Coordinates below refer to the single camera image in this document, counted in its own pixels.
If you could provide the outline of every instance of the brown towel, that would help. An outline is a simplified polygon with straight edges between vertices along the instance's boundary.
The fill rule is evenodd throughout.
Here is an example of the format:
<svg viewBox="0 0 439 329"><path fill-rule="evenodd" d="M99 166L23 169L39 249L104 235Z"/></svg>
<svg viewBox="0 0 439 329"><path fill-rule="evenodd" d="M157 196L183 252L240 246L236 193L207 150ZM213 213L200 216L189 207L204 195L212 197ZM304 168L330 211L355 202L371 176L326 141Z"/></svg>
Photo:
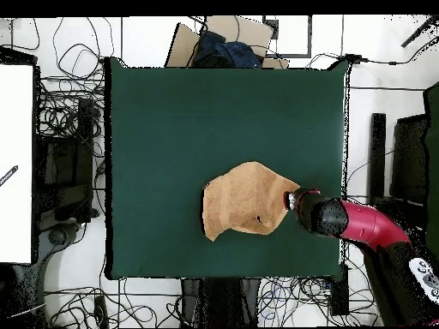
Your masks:
<svg viewBox="0 0 439 329"><path fill-rule="evenodd" d="M284 193L297 188L295 182L256 161L238 165L203 189L206 237L214 241L229 228L261 235L273 232L286 215Z"/></svg>

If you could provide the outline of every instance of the white panel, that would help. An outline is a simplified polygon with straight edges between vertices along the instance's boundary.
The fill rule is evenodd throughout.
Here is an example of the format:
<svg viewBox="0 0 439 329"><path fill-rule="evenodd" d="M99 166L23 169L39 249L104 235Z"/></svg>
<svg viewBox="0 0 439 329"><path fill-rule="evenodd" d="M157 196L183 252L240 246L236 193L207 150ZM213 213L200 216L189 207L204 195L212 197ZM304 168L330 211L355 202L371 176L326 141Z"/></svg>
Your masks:
<svg viewBox="0 0 439 329"><path fill-rule="evenodd" d="M31 262L32 110L33 67L0 64L0 262Z"/></svg>

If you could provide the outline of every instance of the black frame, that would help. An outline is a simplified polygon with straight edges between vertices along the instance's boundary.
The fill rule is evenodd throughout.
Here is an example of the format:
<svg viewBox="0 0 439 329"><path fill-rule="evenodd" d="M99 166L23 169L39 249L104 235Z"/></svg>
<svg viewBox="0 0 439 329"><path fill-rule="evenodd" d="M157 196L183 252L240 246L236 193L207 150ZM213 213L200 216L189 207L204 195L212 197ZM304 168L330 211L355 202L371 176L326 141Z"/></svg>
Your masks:
<svg viewBox="0 0 439 329"><path fill-rule="evenodd" d="M312 46L312 15L308 15L308 51L305 54L279 54L281 58L311 58ZM278 59L277 54L267 54L265 58Z"/></svg>

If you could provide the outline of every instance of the green table surface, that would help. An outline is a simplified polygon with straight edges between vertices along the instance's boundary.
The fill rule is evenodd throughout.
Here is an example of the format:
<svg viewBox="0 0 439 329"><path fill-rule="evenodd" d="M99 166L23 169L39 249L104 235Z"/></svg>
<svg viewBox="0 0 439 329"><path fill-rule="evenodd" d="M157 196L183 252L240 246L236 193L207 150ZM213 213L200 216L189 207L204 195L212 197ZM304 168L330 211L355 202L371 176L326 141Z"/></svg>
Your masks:
<svg viewBox="0 0 439 329"><path fill-rule="evenodd" d="M439 83L424 91L425 113L430 127L425 136L428 152L428 224L425 241L431 252L439 259Z"/></svg>
<svg viewBox="0 0 439 329"><path fill-rule="evenodd" d="M200 210L202 188L246 161L340 195L346 63L322 71L110 65L111 278L340 276L339 240L302 230L292 212L268 236L227 230L210 242Z"/></svg>

